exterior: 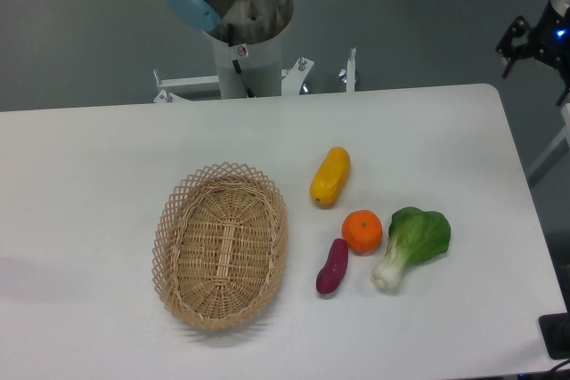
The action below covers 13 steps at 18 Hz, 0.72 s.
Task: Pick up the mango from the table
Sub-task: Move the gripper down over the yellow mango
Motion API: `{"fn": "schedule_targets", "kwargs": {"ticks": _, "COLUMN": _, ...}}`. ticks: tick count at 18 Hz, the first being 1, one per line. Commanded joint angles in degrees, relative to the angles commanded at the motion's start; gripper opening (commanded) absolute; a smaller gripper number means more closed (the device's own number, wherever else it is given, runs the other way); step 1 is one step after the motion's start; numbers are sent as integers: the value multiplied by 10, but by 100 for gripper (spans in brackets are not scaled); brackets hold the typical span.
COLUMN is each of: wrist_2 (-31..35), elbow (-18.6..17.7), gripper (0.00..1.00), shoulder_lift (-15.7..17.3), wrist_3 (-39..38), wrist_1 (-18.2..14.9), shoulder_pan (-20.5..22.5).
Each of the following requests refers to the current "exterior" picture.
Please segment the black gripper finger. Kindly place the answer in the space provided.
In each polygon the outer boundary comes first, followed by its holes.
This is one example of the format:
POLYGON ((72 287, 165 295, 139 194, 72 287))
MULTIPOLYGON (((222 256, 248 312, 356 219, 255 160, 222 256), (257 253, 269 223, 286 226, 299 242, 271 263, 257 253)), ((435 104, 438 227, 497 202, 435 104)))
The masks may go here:
POLYGON ((509 72, 517 61, 533 58, 534 56, 533 51, 529 48, 502 48, 501 55, 505 62, 504 70, 501 74, 502 78, 508 77, 509 72))
POLYGON ((522 16, 517 16, 505 30, 495 47, 497 53, 513 53, 517 47, 514 42, 525 37, 530 32, 530 24, 522 16))

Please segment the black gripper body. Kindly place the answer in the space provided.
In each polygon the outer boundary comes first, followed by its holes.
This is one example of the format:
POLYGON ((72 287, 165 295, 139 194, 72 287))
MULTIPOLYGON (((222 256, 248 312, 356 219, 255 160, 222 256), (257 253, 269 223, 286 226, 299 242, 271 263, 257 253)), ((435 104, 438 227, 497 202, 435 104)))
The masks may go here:
POLYGON ((559 14, 548 4, 527 37, 525 53, 554 68, 569 68, 569 12, 559 14))

